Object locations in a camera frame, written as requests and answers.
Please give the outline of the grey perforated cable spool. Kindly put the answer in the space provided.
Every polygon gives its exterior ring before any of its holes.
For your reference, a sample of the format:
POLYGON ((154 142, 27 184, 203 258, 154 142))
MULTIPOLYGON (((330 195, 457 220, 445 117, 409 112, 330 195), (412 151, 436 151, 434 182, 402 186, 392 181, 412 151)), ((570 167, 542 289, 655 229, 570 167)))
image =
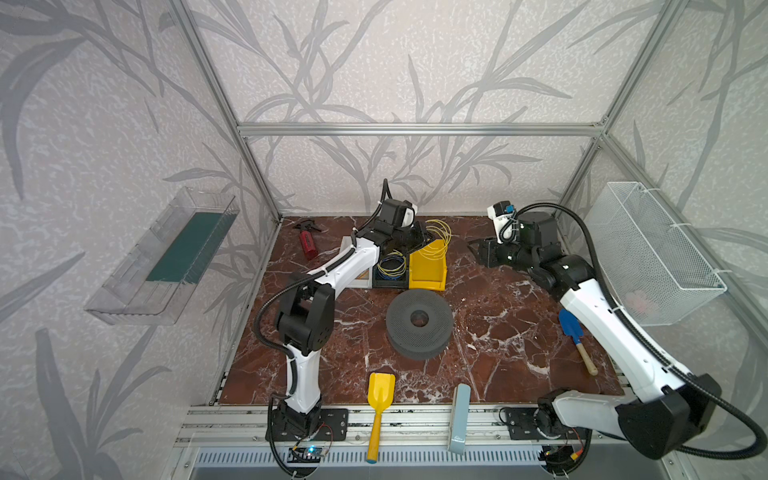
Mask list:
POLYGON ((454 328, 448 301, 434 291, 422 289, 397 295, 387 309, 385 321, 394 350, 412 360, 438 356, 450 343, 454 328))

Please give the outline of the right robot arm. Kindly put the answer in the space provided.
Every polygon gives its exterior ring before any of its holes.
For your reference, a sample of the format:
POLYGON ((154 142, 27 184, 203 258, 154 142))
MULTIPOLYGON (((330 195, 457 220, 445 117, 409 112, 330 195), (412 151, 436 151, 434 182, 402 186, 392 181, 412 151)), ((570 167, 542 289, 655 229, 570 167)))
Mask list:
POLYGON ((476 261, 525 273, 557 299, 561 313, 585 326, 625 375, 631 395, 559 389, 540 398, 548 422, 620 438, 658 460, 672 451, 723 461, 763 454, 767 435, 749 415, 724 400, 708 374, 696 376, 668 354, 611 293, 591 232, 571 209, 537 202, 516 209, 497 202, 487 209, 491 237, 469 241, 476 261), (713 451, 687 446, 720 408, 754 435, 751 445, 713 451))

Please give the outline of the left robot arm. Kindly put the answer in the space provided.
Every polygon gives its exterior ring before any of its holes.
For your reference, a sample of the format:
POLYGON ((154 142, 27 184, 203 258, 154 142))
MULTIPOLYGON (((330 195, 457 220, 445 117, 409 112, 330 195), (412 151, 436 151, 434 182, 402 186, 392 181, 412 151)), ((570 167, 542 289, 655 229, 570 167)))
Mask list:
POLYGON ((384 181, 376 209, 353 229, 351 244, 322 266, 292 274, 289 283, 258 310, 253 333, 287 362, 286 392, 276 396, 284 418, 302 426, 319 419, 320 351, 334 329, 335 301, 382 257, 408 256, 434 240, 417 212, 413 203, 394 199, 389 182, 384 181))

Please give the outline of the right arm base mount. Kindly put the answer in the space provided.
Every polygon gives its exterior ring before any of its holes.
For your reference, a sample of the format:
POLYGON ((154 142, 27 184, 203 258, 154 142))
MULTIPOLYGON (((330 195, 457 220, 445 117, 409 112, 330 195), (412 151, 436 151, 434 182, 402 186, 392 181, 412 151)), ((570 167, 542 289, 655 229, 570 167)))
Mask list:
POLYGON ((499 421, 506 427, 511 440, 566 441, 585 440, 588 436, 583 428, 563 426, 558 420, 552 421, 537 407, 502 406, 498 411, 499 421))

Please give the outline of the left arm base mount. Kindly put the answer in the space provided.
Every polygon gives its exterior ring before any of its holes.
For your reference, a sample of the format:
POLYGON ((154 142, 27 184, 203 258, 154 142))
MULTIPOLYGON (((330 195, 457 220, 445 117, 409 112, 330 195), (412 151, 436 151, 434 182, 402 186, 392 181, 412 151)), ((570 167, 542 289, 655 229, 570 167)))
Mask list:
POLYGON ((344 408, 314 408, 307 414, 280 405, 271 411, 270 428, 266 438, 278 442, 300 439, 343 441, 347 436, 349 410, 344 408))

